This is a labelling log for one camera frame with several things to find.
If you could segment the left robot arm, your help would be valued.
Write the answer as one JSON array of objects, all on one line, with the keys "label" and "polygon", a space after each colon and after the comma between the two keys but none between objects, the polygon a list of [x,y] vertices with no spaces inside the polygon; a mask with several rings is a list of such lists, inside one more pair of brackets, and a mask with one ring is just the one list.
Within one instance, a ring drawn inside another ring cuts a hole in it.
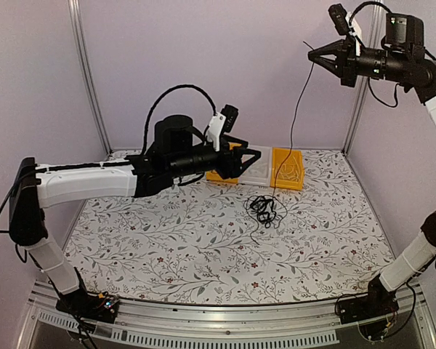
[{"label": "left robot arm", "polygon": [[233,119],[214,115],[201,132],[185,115],[172,115],[156,123],[154,141],[147,151],[117,161],[59,166],[38,165],[23,159],[12,187],[2,204],[9,207],[5,233],[22,246],[53,283],[66,305],[77,315],[93,310],[77,270],[44,224],[47,207],[109,196],[142,198],[154,196],[188,175],[214,170],[221,178],[240,177],[260,157],[248,142],[230,136]]}]

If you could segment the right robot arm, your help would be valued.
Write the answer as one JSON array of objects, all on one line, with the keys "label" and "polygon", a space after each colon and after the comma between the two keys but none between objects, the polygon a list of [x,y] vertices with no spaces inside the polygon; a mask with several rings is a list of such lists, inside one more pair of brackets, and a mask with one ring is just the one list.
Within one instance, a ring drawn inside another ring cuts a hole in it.
[{"label": "right robot arm", "polygon": [[324,42],[321,16],[295,23],[257,20],[236,37],[243,53],[244,119],[257,145],[301,148],[302,191],[282,190],[285,219],[235,250],[243,267],[236,294],[250,302],[292,302],[364,292],[387,271],[436,209],[436,127],[413,95],[394,110],[372,99],[348,155],[341,154],[351,89],[315,68],[306,41]]}]

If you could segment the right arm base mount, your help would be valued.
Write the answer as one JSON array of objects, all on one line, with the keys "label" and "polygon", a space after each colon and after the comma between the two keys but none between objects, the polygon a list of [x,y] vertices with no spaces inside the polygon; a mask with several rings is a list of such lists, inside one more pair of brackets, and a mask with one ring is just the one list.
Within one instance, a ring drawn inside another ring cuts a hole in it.
[{"label": "right arm base mount", "polygon": [[368,323],[359,326],[360,334],[367,340],[383,340],[393,325],[399,310],[396,292],[389,292],[376,276],[368,283],[366,295],[351,298],[341,296],[335,303],[334,312],[341,324],[359,321]]}]

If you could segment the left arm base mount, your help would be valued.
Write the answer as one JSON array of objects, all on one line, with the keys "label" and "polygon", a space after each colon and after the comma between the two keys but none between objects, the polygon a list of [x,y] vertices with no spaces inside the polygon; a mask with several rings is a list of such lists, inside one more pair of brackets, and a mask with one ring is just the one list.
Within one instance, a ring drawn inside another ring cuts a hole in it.
[{"label": "left arm base mount", "polygon": [[78,277],[77,289],[68,294],[62,294],[54,284],[52,286],[58,296],[56,304],[58,311],[76,318],[85,318],[108,324],[115,322],[119,309],[117,296],[107,292],[98,295],[88,293],[80,276]]}]

